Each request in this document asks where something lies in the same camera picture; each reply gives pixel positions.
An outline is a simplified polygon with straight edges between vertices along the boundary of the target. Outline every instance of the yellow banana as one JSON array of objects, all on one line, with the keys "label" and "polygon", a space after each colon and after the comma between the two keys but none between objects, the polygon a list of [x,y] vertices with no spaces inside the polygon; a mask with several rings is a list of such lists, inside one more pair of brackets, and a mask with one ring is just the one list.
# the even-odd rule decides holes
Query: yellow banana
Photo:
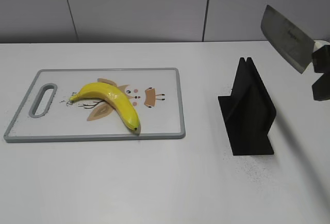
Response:
[{"label": "yellow banana", "polygon": [[70,98],[70,101],[75,102],[82,98],[105,100],[116,109],[120,118],[129,129],[136,131],[140,128],[137,112],[126,95],[117,87],[103,82],[90,83],[83,86],[79,93]]}]

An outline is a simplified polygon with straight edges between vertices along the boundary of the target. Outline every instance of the knife blade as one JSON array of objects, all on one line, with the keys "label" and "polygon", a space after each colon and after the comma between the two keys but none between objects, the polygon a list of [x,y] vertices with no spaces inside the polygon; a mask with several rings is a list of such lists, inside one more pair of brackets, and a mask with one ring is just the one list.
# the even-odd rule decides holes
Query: knife blade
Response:
[{"label": "knife blade", "polygon": [[312,61],[314,40],[270,5],[263,14],[261,30],[277,52],[302,74]]}]

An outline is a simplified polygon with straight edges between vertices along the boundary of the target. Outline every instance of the black knife block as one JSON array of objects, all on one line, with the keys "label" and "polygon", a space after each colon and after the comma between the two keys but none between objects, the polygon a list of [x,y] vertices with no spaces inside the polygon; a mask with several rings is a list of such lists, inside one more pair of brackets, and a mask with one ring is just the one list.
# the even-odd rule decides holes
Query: black knife block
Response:
[{"label": "black knife block", "polygon": [[267,137],[274,104],[251,58],[240,58],[230,96],[218,96],[233,155],[274,154]]}]

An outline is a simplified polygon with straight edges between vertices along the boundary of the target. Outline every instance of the white cutting board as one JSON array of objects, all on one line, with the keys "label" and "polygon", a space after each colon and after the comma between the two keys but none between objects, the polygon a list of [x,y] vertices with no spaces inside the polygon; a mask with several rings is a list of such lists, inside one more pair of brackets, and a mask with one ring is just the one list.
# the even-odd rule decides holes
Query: white cutting board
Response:
[{"label": "white cutting board", "polygon": [[[97,104],[99,99],[81,100],[70,105],[68,100],[73,93],[99,78],[116,84],[130,99],[140,118],[140,134],[131,133],[117,112],[105,102]],[[29,111],[38,92],[49,83],[55,84],[57,90],[48,111],[43,116],[31,117]],[[142,68],[41,70],[4,137],[7,142],[64,142],[179,139],[184,136],[178,70]]]}]

